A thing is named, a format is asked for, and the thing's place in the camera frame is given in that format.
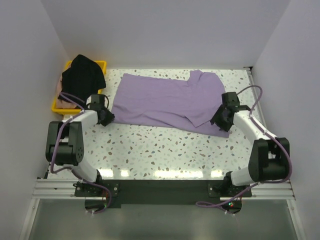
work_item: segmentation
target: purple cloth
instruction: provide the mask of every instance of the purple cloth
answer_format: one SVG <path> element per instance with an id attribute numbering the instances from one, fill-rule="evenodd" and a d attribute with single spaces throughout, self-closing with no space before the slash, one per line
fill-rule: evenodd
<path id="1" fill-rule="evenodd" d="M 191 71 L 188 81 L 125 73 L 114 97 L 114 122 L 227 138 L 228 132 L 210 123 L 223 93 L 224 85 L 212 72 Z"/>

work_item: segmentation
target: yellow basket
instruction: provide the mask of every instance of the yellow basket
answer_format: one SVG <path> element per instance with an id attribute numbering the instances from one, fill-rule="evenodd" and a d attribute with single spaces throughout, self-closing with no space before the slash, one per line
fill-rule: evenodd
<path id="1" fill-rule="evenodd" d="M 68 69 L 69 65 L 71 64 L 72 61 L 68 61 L 65 66 L 64 66 L 64 71 Z M 105 75 L 107 72 L 107 62 L 106 61 L 95 61 L 100 68 L 102 69 L 103 74 Z M 52 105 L 51 105 L 51 110 L 54 113 L 61 114 L 61 115 L 75 115 L 80 113 L 80 109 L 68 109 L 68 108 L 56 108 L 56 96 L 54 96 Z"/>

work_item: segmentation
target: folded cloth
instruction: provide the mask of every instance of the folded cloth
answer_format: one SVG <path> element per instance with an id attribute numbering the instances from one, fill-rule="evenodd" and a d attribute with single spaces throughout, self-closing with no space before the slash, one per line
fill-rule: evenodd
<path id="1" fill-rule="evenodd" d="M 188 81 L 125 73 L 114 97 L 115 123 L 169 127 L 225 137 L 210 120 L 225 88 L 212 72 L 194 70 Z"/>
<path id="2" fill-rule="evenodd" d="M 62 73 L 61 81 L 63 93 L 74 95 L 84 102 L 92 94 L 97 94 L 99 89 L 106 87 L 105 76 L 100 66 L 89 58 L 78 55 L 71 66 Z M 72 99 L 84 107 L 85 103 Z"/>

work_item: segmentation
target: white speckled tabletop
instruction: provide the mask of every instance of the white speckled tabletop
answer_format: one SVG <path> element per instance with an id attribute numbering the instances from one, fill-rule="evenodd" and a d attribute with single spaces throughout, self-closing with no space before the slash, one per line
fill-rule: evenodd
<path id="1" fill-rule="evenodd" d="M 108 69 L 103 93 L 112 108 L 124 73 L 188 80 L 191 69 Z M 227 92 L 250 85 L 246 70 L 201 69 L 216 73 Z M 239 95 L 244 105 L 255 101 L 251 89 Z M 259 120 L 258 111 L 254 115 Z M 103 179 L 222 179 L 228 171 L 248 166 L 251 144 L 235 126 L 229 138 L 191 133 L 175 128 L 112 123 L 85 132 L 84 149 L 90 164 Z M 48 174 L 48 179 L 75 179 L 68 171 Z"/>

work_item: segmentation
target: gray wall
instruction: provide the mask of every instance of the gray wall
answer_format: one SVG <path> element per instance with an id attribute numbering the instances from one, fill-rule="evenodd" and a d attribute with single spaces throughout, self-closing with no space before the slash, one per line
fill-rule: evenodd
<path id="1" fill-rule="evenodd" d="M 66 52 L 38 0 L 0 7 L 0 239 L 18 239 L 44 174 L 50 106 Z"/>
<path id="2" fill-rule="evenodd" d="M 290 0 L 41 0 L 68 55 L 110 67 L 253 66 Z"/>
<path id="3" fill-rule="evenodd" d="M 291 178 L 308 239 L 319 239 L 320 2 L 292 0 L 262 55 L 253 79 L 264 90 L 267 126 L 287 137 Z"/>

